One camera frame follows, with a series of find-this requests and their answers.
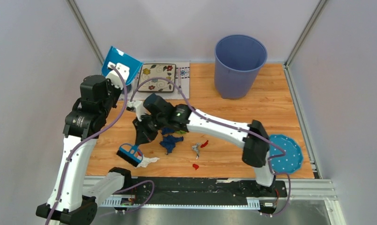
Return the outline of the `dark blue paper scrap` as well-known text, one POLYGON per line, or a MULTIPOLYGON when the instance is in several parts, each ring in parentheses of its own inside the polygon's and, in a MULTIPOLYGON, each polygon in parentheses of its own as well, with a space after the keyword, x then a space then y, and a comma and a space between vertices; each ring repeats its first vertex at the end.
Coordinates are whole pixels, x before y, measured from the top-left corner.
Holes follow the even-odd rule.
POLYGON ((171 154, 173 149, 176 147, 176 143, 182 142, 184 138, 175 137, 172 135, 163 136, 163 140, 160 141, 160 145, 166 149, 166 155, 171 154))
POLYGON ((174 132, 175 132, 175 130, 172 129, 172 128, 169 128, 169 127, 163 127, 163 128, 161 129, 161 134, 162 134, 162 135, 173 134, 174 132))

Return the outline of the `blue hand brush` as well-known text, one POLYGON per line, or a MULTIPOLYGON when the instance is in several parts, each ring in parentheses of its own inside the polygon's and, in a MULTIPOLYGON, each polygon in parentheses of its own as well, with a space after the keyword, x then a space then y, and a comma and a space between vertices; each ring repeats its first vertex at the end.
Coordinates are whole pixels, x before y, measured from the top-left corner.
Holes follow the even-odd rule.
POLYGON ((143 156, 138 155, 138 150, 140 149, 137 145, 123 143, 120 145, 118 151, 116 152, 116 155, 124 159, 130 165, 136 167, 143 159, 143 156))

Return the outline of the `white paper scrap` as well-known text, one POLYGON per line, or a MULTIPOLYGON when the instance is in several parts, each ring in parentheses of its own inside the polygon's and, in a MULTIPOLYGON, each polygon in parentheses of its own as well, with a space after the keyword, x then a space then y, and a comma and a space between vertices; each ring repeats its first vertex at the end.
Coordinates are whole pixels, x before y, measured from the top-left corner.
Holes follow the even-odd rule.
POLYGON ((146 168, 148 167, 151 163, 156 163, 159 160, 158 157, 143 157, 141 162, 136 166, 136 168, 146 168))

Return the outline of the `blue plastic dustpan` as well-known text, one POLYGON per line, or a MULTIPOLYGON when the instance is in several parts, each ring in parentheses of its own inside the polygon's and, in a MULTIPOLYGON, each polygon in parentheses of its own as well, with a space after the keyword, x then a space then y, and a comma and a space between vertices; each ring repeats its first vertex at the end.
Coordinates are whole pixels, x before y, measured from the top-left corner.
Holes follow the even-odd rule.
POLYGON ((118 48, 111 46, 106 55, 101 72, 103 76, 111 80, 114 86, 123 88, 119 75, 112 67, 115 67, 116 70, 119 71, 126 86, 128 86, 135 79, 142 65, 142 62, 122 52, 118 48))

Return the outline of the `blue plastic waste bin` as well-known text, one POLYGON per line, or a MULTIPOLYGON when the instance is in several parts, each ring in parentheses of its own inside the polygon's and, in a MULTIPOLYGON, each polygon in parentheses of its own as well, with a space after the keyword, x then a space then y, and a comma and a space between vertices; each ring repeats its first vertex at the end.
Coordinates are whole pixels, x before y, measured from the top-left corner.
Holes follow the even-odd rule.
POLYGON ((243 98, 267 61, 267 49, 247 35, 229 35, 214 48, 214 85, 223 99, 243 98))

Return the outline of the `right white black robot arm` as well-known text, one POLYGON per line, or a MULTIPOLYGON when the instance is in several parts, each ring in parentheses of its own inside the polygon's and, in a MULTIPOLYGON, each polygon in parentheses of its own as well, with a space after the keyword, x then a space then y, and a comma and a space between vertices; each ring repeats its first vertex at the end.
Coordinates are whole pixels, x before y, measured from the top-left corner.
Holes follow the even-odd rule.
POLYGON ((161 96, 151 94, 144 101, 127 102, 134 112, 135 145, 152 142, 159 130, 200 133, 223 139, 242 149, 242 161, 254 169, 257 191, 269 196, 275 191, 277 174, 292 174, 303 164, 298 144, 285 135, 268 135, 260 121, 250 124, 221 119, 195 109, 188 103, 172 105, 161 96))

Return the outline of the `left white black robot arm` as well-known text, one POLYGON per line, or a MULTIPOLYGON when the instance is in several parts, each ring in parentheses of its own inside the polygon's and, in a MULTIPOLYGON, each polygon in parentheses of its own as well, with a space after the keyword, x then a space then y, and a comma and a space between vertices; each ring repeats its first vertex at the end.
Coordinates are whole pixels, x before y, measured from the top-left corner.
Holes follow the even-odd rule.
POLYGON ((53 191, 36 209, 47 225, 89 225, 107 198, 117 191, 131 192, 129 171, 119 167, 90 188, 83 186, 91 153, 100 134, 111 128, 107 117, 125 91, 125 80, 117 73, 90 75, 80 84, 81 95, 65 118, 62 160, 53 191))

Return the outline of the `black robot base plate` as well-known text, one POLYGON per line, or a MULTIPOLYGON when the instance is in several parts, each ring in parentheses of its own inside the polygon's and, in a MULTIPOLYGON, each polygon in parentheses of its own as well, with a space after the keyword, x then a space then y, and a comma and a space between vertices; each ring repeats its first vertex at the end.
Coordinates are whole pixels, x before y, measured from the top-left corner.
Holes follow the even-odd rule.
POLYGON ((261 187, 255 180, 227 180, 215 178, 138 177, 125 185, 134 188, 122 193, 133 203, 193 206, 243 206, 249 197, 286 198, 284 181, 271 187, 261 187))

